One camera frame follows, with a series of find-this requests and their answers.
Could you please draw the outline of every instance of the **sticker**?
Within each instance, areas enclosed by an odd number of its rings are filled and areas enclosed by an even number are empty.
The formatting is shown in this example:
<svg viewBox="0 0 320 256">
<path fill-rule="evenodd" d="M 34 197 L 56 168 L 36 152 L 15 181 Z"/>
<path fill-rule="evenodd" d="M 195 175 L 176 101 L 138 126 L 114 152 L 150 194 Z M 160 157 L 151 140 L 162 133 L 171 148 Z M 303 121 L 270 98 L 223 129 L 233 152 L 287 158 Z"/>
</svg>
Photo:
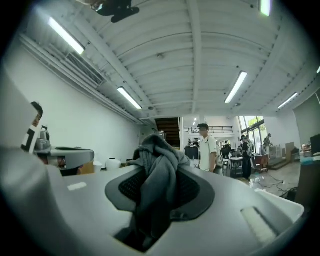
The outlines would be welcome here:
<svg viewBox="0 0 320 256">
<path fill-rule="evenodd" d="M 77 183 L 77 184 L 72 184 L 72 185 L 69 185 L 68 186 L 68 189 L 70 191 L 73 191 L 73 190 L 79 190 L 79 189 L 82 189 L 84 187 L 86 187 L 87 184 L 85 182 L 80 182 L 80 183 Z"/>
</svg>

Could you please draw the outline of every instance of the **window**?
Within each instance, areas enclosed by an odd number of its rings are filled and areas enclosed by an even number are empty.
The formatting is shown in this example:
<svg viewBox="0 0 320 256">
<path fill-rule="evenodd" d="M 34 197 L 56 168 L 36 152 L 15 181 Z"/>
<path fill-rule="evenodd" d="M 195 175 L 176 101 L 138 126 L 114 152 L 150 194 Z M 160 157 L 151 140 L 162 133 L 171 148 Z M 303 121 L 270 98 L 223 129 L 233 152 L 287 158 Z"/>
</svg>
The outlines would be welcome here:
<svg viewBox="0 0 320 256">
<path fill-rule="evenodd" d="M 265 124 L 260 125 L 260 133 L 261 133 L 261 142 L 264 142 L 264 139 L 268 136 L 267 128 Z"/>
<path fill-rule="evenodd" d="M 248 128 L 258 123 L 256 116 L 245 116 L 244 118 L 245 118 L 246 127 Z"/>
<path fill-rule="evenodd" d="M 240 119 L 241 131 L 247 129 L 246 123 L 245 123 L 245 117 L 239 116 L 239 119 Z"/>
<path fill-rule="evenodd" d="M 259 153 L 261 144 L 267 137 L 267 129 L 263 116 L 239 116 L 242 135 L 249 135 L 255 153 Z"/>
<path fill-rule="evenodd" d="M 221 142 L 220 142 L 220 148 L 221 148 L 221 149 L 224 147 L 224 145 L 225 145 L 225 141 L 227 141 L 227 142 L 228 142 L 228 144 L 229 144 L 229 145 L 231 145 L 231 143 L 230 143 L 230 139 L 227 139 L 227 140 L 221 141 Z"/>
</svg>

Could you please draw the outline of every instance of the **gray cloth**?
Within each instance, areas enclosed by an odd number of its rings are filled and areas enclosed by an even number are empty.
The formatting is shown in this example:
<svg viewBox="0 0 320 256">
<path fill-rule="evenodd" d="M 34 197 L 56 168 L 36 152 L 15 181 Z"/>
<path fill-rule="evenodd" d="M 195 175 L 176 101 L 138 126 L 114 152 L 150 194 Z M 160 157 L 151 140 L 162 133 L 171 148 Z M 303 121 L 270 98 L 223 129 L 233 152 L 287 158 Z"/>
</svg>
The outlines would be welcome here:
<svg viewBox="0 0 320 256">
<path fill-rule="evenodd" d="M 145 138 L 129 164 L 144 167 L 148 177 L 140 189 L 139 209 L 144 211 L 163 193 L 166 194 L 168 203 L 174 203 L 178 165 L 190 166 L 190 159 L 160 136 L 153 134 Z"/>
<path fill-rule="evenodd" d="M 141 200 L 134 213 L 138 241 L 143 244 L 143 249 L 147 249 L 170 226 L 170 211 L 176 200 L 178 165 L 190 166 L 190 159 L 154 134 L 143 141 L 129 164 L 144 167 L 147 176 L 140 188 Z"/>
</svg>

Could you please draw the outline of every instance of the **white shirt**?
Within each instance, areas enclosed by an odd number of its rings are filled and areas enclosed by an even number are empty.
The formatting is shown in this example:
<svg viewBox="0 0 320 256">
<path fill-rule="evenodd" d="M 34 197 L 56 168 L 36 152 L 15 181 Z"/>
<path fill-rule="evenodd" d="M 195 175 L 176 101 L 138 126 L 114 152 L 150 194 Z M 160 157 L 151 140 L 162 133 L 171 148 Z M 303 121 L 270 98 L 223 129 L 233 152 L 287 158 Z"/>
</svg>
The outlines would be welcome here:
<svg viewBox="0 0 320 256">
<path fill-rule="evenodd" d="M 210 135 L 204 138 L 199 146 L 201 158 L 200 158 L 200 169 L 203 171 L 209 171 L 210 169 L 210 154 L 217 152 L 216 139 Z"/>
</svg>

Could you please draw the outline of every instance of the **mesh vent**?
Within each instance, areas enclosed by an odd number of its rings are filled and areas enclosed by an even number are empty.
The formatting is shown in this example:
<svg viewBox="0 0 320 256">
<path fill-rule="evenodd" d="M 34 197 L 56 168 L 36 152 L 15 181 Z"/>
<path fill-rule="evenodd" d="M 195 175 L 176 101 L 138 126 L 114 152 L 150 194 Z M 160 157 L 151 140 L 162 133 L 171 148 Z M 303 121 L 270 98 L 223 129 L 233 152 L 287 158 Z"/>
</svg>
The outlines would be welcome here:
<svg viewBox="0 0 320 256">
<path fill-rule="evenodd" d="M 140 188 L 146 180 L 146 174 L 144 171 L 140 171 L 131 178 L 123 181 L 119 185 L 119 190 L 127 198 L 131 199 L 135 203 L 139 204 L 141 200 Z M 177 198 L 174 208 L 179 208 L 190 201 L 194 200 L 199 192 L 200 186 L 193 179 L 189 178 L 180 171 L 176 172 L 177 182 Z"/>
<path fill-rule="evenodd" d="M 177 171 L 176 173 L 176 182 L 178 190 L 175 208 L 179 208 L 191 202 L 198 196 L 200 192 L 200 186 L 193 179 L 189 178 L 179 171 Z"/>
<path fill-rule="evenodd" d="M 126 179 L 119 185 L 119 190 L 127 198 L 131 199 L 137 205 L 141 200 L 140 188 L 142 184 L 146 181 L 146 174 L 144 171 L 138 172 L 136 175 L 132 176 L 129 179 Z"/>
<path fill-rule="evenodd" d="M 101 85 L 104 82 L 104 78 L 95 71 L 83 58 L 75 53 L 69 53 L 66 57 L 70 62 L 72 62 L 79 70 L 81 70 L 88 79 L 93 81 L 97 85 Z"/>
</svg>

